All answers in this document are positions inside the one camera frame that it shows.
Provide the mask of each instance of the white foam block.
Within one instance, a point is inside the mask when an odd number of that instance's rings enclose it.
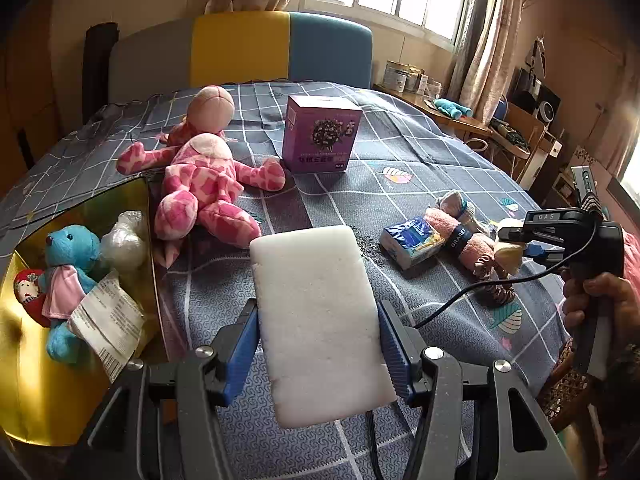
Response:
[[[278,423],[302,428],[396,400],[351,229],[274,234],[249,251]]]

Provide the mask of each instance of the blue tissue package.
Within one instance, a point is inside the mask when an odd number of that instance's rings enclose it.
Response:
[[[402,224],[385,227],[380,235],[380,245],[404,270],[433,256],[445,241],[436,229],[419,216]]]

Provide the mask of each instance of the purple box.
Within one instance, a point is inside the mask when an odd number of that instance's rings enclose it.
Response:
[[[361,116],[344,97],[289,96],[282,160],[291,173],[346,170]]]

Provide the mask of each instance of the pink stuffed animal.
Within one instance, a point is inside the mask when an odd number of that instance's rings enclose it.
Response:
[[[472,234],[453,216],[449,216],[441,209],[427,209],[424,212],[424,220],[447,239],[445,247],[455,253],[460,262],[476,278],[490,279],[492,269],[500,280],[509,277],[508,273],[494,260],[494,241],[491,238],[483,234]],[[493,285],[489,288],[489,292],[498,304],[509,303],[515,298],[511,285]]]
[[[260,168],[233,160],[222,133],[233,113],[231,95],[207,86],[191,101],[182,123],[161,138],[167,147],[146,152],[142,142],[134,142],[118,158],[116,168],[122,174],[168,164],[164,198],[154,223],[158,238],[167,240],[167,267],[178,257],[183,238],[196,222],[224,243],[247,248],[261,232],[254,218],[233,204],[244,191],[240,183],[266,191],[284,186],[284,170],[277,158],[268,158]]]

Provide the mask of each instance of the yellow headboard panel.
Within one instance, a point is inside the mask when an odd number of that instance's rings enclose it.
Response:
[[[196,18],[190,86],[270,81],[289,71],[288,12],[221,12]]]

